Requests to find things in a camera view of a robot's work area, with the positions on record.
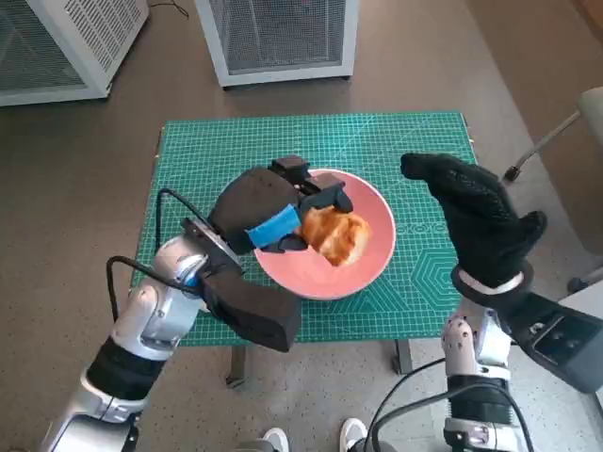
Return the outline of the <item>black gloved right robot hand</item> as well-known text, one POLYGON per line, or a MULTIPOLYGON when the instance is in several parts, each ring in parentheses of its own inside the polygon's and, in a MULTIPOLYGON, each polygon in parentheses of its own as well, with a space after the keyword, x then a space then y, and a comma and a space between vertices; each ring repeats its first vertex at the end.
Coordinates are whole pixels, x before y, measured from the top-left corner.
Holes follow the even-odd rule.
POLYGON ((520 273, 545 232, 543 212, 518 216, 494 173, 450 155, 406 153, 400 170, 440 203, 461 270, 491 289, 520 273))

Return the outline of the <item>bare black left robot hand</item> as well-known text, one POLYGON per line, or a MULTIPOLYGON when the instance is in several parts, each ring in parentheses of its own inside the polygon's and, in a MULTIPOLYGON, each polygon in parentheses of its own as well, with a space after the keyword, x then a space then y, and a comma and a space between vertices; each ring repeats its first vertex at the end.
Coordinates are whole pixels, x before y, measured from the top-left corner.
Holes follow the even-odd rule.
POLYGON ((305 250, 299 229, 310 209, 353 209, 343 181, 330 173, 313 176, 309 167, 292 154, 244 171, 220 193, 209 223, 237 255, 305 250))

